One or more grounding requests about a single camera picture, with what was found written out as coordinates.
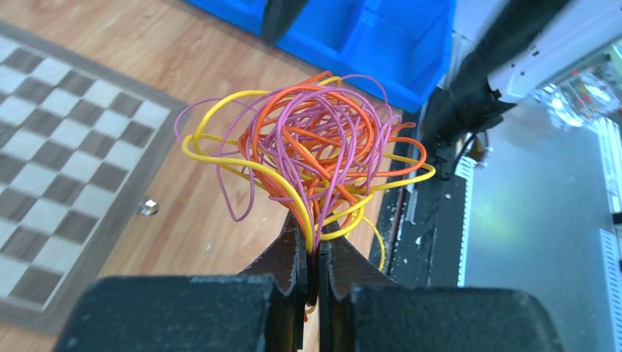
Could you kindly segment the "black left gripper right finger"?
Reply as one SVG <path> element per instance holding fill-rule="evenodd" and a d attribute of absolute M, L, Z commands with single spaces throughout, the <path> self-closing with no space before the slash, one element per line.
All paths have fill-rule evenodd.
<path fill-rule="evenodd" d="M 345 238 L 318 250 L 321 351 L 562 351 L 543 304 L 522 290 L 409 288 Z"/>

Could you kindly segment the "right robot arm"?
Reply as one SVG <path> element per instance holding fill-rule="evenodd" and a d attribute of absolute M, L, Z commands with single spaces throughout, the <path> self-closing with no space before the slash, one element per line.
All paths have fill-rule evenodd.
<path fill-rule="evenodd" d="M 453 176 L 462 136 L 498 125 L 526 95 L 620 36 L 620 1 L 507 1 L 421 113 L 438 177 Z"/>

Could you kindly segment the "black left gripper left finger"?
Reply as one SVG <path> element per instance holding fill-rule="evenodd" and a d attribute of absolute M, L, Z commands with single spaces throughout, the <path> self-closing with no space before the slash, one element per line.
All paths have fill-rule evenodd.
<path fill-rule="evenodd" d="M 279 236 L 235 275 L 108 276 L 81 295 L 56 351 L 297 351 L 307 257 L 288 215 Z"/>

